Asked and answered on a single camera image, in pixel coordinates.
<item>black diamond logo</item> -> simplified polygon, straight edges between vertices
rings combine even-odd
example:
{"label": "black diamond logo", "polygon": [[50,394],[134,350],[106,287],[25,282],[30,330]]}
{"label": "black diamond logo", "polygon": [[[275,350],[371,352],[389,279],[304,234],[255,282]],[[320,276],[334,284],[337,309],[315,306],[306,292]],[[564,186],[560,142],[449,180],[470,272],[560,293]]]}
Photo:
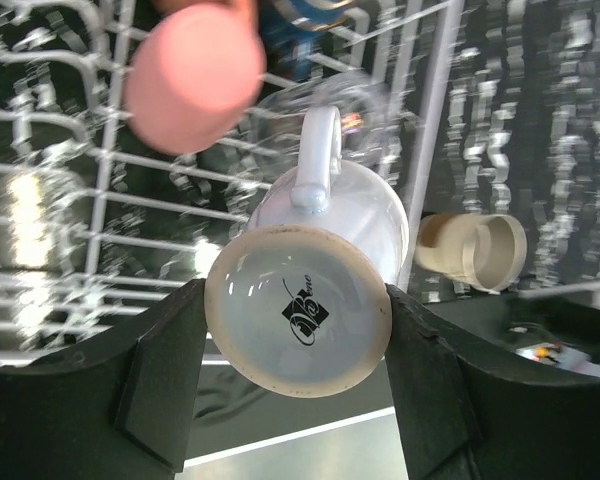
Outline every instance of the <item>black diamond logo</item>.
{"label": "black diamond logo", "polygon": [[315,343],[315,332],[327,319],[329,312],[312,298],[311,279],[308,276],[305,278],[307,287],[301,289],[295,296],[289,292],[286,282],[282,281],[291,297],[291,302],[282,311],[282,315],[289,321],[291,331],[298,341],[303,345],[310,346]]}

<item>mug handle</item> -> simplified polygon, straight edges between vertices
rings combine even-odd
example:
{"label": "mug handle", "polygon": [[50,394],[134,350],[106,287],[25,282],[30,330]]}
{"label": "mug handle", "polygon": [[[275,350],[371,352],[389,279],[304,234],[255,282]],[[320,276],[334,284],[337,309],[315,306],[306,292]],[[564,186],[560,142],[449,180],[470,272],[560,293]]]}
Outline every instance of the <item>mug handle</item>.
{"label": "mug handle", "polygon": [[340,125],[340,111],[336,107],[307,110],[300,134],[296,183],[290,194],[294,207],[320,213],[329,206],[331,173],[340,172]]}

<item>black holder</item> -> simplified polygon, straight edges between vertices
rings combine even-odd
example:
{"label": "black holder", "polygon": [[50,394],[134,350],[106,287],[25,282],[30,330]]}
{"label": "black holder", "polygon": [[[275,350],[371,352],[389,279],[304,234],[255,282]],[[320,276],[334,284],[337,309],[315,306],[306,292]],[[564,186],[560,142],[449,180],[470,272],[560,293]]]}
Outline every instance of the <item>black holder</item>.
{"label": "black holder", "polygon": [[[0,480],[174,478],[205,345],[203,287],[0,368]],[[386,363],[411,480],[600,478],[600,379],[525,360],[389,293]]]}
{"label": "black holder", "polygon": [[194,280],[120,325],[0,368],[0,480],[182,471],[207,333]]}
{"label": "black holder", "polygon": [[[410,480],[600,478],[600,378],[531,362],[389,292],[387,370]],[[594,330],[588,312],[579,320]]]}

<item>mug rim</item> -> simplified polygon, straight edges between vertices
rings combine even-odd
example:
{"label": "mug rim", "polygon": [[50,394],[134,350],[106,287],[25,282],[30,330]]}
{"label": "mug rim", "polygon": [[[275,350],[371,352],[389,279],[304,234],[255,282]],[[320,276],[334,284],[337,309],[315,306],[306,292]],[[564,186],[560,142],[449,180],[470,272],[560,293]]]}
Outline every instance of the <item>mug rim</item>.
{"label": "mug rim", "polygon": [[[251,245],[266,248],[267,245],[292,246],[294,243],[317,243],[323,251],[334,256],[356,275],[366,280],[375,307],[378,308],[374,322],[374,337],[360,362],[339,377],[317,383],[297,383],[275,377],[251,362],[234,347],[227,324],[222,319],[222,300],[218,288],[232,266],[248,251]],[[274,225],[248,230],[234,239],[220,253],[211,267],[205,282],[205,317],[212,339],[229,363],[255,384],[282,395],[297,398],[318,398],[335,395],[348,390],[367,378],[382,361],[391,336],[391,300],[386,286],[371,261],[355,245],[344,238],[316,227],[304,225]]]}
{"label": "mug rim", "polygon": [[484,292],[500,292],[507,288],[509,285],[511,285],[511,283],[513,283],[516,280],[516,278],[520,276],[520,273],[524,268],[524,263],[527,258],[527,236],[525,234],[524,227],[516,217],[506,213],[469,215],[476,215],[478,217],[481,217],[476,222],[476,227],[487,226],[488,228],[488,225],[492,221],[499,219],[503,220],[510,230],[511,237],[513,238],[513,251],[511,252],[511,261],[509,262],[507,270],[500,273],[500,282],[491,288],[485,287],[478,278],[479,269],[476,268],[474,260],[474,254],[476,249],[474,242],[464,243],[462,246],[461,262],[464,269],[463,275],[467,278],[467,283],[472,285],[477,290],[482,290]]}
{"label": "mug rim", "polygon": [[309,5],[318,10],[339,10],[341,8],[351,8],[355,6],[355,0],[340,0],[338,2],[330,2],[329,0],[305,0]]}
{"label": "mug rim", "polygon": [[305,32],[325,32],[344,23],[344,14],[337,21],[330,24],[314,23],[300,15],[293,2],[290,0],[271,0],[271,5],[288,23]]}

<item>blue object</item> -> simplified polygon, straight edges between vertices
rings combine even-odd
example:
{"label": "blue object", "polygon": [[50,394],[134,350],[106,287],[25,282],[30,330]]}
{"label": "blue object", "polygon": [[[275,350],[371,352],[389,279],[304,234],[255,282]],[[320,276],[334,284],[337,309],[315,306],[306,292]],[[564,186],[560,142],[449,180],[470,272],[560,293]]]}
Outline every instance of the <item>blue object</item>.
{"label": "blue object", "polygon": [[295,81],[311,73],[314,43],[344,19],[352,0],[262,0],[260,36],[270,54],[270,69]]}

